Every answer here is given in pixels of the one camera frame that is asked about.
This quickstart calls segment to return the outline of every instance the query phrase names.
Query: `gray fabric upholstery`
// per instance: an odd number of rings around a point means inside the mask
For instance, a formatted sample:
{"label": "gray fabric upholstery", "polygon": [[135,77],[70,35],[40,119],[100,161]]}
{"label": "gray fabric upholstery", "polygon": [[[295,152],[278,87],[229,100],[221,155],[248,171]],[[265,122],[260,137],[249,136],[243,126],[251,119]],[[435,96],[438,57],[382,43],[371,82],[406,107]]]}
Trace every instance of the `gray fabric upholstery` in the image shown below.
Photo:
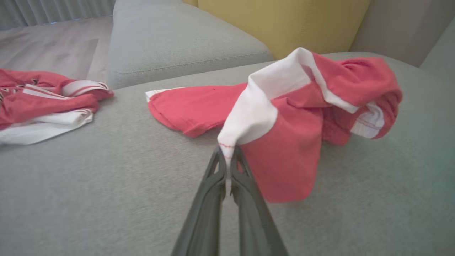
{"label": "gray fabric upholstery", "polygon": [[[455,88],[386,60],[405,95],[390,133],[324,144],[311,195],[269,205],[290,255],[455,254]],[[187,138],[167,129],[144,92],[246,82],[267,64],[119,89],[85,127],[0,148],[0,255],[169,255],[218,131]],[[229,196],[221,233],[221,255],[238,256]]]}
{"label": "gray fabric upholstery", "polygon": [[116,3],[107,68],[112,88],[272,60],[259,40],[194,6]]}
{"label": "gray fabric upholstery", "polygon": [[141,5],[182,3],[180,0],[116,0],[114,15],[118,10],[127,10]]}

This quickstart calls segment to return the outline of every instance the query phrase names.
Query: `white trim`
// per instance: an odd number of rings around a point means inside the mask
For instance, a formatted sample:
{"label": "white trim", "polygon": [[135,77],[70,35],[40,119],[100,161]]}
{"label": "white trim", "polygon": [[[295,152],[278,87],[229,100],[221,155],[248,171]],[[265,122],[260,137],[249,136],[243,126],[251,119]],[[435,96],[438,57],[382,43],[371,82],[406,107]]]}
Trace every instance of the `white trim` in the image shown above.
{"label": "white trim", "polygon": [[164,92],[164,91],[167,91],[167,90],[179,89],[179,88],[183,88],[183,87],[176,87],[176,88],[171,88],[171,89],[151,90],[151,91],[145,92],[145,98],[146,98],[147,103],[148,103],[150,101],[150,98],[153,95],[157,94],[157,93],[161,93],[161,92]]}
{"label": "white trim", "polygon": [[[53,122],[39,122],[38,120],[53,120]],[[45,115],[1,130],[0,144],[29,145],[37,143],[77,129],[92,120],[93,113],[89,109]]]}
{"label": "white trim", "polygon": [[47,90],[43,90],[37,86],[33,86],[31,84],[26,84],[24,89],[22,90],[22,93],[29,94],[29,95],[34,95],[42,98],[48,98],[48,99],[57,99],[57,100],[67,100],[71,99]]}
{"label": "white trim", "polygon": [[298,53],[295,50],[286,58],[252,73],[248,77],[248,83],[254,81],[268,99],[277,98],[308,85],[311,83],[311,77],[299,63]]}
{"label": "white trim", "polygon": [[338,95],[334,94],[331,90],[329,90],[329,88],[327,87],[327,83],[325,82],[325,79],[321,74],[321,71],[316,65],[316,61],[314,60],[314,55],[312,52],[308,51],[307,49],[297,48],[295,51],[293,51],[293,53],[296,51],[299,63],[301,65],[309,67],[313,72],[314,79],[316,83],[319,85],[322,91],[322,95],[324,96],[324,100],[327,103],[342,108],[351,114],[355,113],[359,109],[359,107],[350,104],[349,102],[343,100]]}
{"label": "white trim", "polygon": [[[85,87],[90,87],[90,88],[87,88],[86,90],[81,90],[77,94],[72,95],[73,93],[77,92],[77,90],[83,89]],[[65,85],[61,90],[61,94],[64,96],[76,97],[85,92],[88,92],[91,90],[98,90],[98,89],[103,89],[106,91],[109,90],[105,84],[101,85],[100,83],[92,81],[92,80],[78,80],[78,81],[70,82],[69,84]]]}
{"label": "white trim", "polygon": [[357,118],[351,132],[365,138],[374,138],[384,127],[384,112],[375,102],[367,103],[366,107],[369,111]]}
{"label": "white trim", "polygon": [[39,88],[44,89],[44,90],[46,90],[46,91],[53,91],[53,90],[55,90],[55,87],[39,87]]}
{"label": "white trim", "polygon": [[277,120],[278,110],[267,98],[262,85],[249,76],[247,87],[238,97],[218,135],[228,167],[236,144],[246,144],[262,137]]}

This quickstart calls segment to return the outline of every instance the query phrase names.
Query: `white fabric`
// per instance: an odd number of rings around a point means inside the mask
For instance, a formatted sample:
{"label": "white fabric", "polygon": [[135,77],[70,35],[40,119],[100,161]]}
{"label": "white fabric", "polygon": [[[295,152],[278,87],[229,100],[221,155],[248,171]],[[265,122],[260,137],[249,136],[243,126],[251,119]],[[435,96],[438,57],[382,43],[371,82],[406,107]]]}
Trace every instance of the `white fabric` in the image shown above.
{"label": "white fabric", "polygon": [[145,98],[146,98],[147,103],[148,103],[150,101],[150,97],[152,97],[153,95],[155,95],[157,93],[160,93],[160,92],[167,91],[167,90],[173,90],[173,89],[178,89],[178,88],[183,88],[183,87],[176,87],[176,88],[172,88],[172,89],[159,89],[159,90],[148,91],[148,92],[145,92]]}
{"label": "white fabric", "polygon": [[76,97],[94,89],[108,90],[104,83],[92,80],[78,80],[65,85],[61,90],[61,94],[66,97]]}
{"label": "white fabric", "polygon": [[366,138],[374,138],[384,127],[384,112],[375,102],[367,105],[369,112],[363,113],[357,118],[351,132]]}
{"label": "white fabric", "polygon": [[93,120],[89,109],[44,115],[0,131],[0,144],[29,145],[77,129]]}
{"label": "white fabric", "polygon": [[42,98],[48,98],[48,99],[57,99],[57,100],[71,99],[69,97],[65,97],[65,96],[50,92],[48,90],[48,88],[41,88],[41,87],[34,86],[31,84],[26,84],[22,93],[30,94],[30,95],[34,95],[34,96],[38,96],[38,97],[42,97]]}
{"label": "white fabric", "polygon": [[268,133],[277,116],[278,110],[250,75],[247,87],[238,97],[218,135],[227,165],[231,163],[236,144],[246,144]]}
{"label": "white fabric", "polygon": [[[292,84],[293,83],[292,81],[298,80],[299,77],[308,77],[309,75],[313,75],[314,80],[319,85],[319,88],[322,91],[322,95],[324,96],[324,100],[327,103],[342,108],[351,114],[355,113],[359,109],[359,107],[344,101],[338,95],[334,94],[331,90],[329,90],[329,88],[327,87],[327,83],[325,82],[324,77],[321,74],[321,71],[319,70],[318,66],[316,66],[316,61],[314,60],[313,53],[308,51],[307,49],[301,47],[297,48],[296,50],[291,52],[291,54],[289,54],[286,58],[277,61],[274,64],[277,63],[280,63],[279,65],[282,70],[280,70],[280,68],[273,70],[274,76],[281,74],[281,76],[285,79],[281,83],[279,83],[280,86],[283,86],[285,84]],[[284,69],[286,69],[286,75],[282,74]],[[292,92],[301,87],[302,87],[301,84],[300,86],[296,84],[296,86],[289,87],[289,90],[284,91],[284,93],[280,95]]]}

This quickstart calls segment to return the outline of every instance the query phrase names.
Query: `curtain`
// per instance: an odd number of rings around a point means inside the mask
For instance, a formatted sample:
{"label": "curtain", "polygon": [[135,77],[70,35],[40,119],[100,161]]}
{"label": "curtain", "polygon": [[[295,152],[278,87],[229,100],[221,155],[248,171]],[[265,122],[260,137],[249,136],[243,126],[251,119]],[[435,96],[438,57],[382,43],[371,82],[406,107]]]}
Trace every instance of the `curtain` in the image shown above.
{"label": "curtain", "polygon": [[0,0],[0,30],[112,15],[115,0]]}

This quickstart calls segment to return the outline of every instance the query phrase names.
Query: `clothing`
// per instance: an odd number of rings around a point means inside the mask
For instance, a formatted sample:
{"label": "clothing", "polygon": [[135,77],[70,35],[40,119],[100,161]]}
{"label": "clothing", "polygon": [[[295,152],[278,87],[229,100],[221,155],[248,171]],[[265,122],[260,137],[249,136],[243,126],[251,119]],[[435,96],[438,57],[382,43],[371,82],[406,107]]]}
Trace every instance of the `clothing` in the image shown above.
{"label": "clothing", "polygon": [[0,69],[0,144],[32,144],[76,129],[113,95],[95,81]]}
{"label": "clothing", "polygon": [[384,60],[335,62],[298,48],[233,87],[156,93],[148,104],[169,128],[195,137],[222,127],[227,163],[241,145],[264,198],[306,198],[315,182],[321,141],[347,143],[350,133],[384,136],[398,115],[402,92]]}

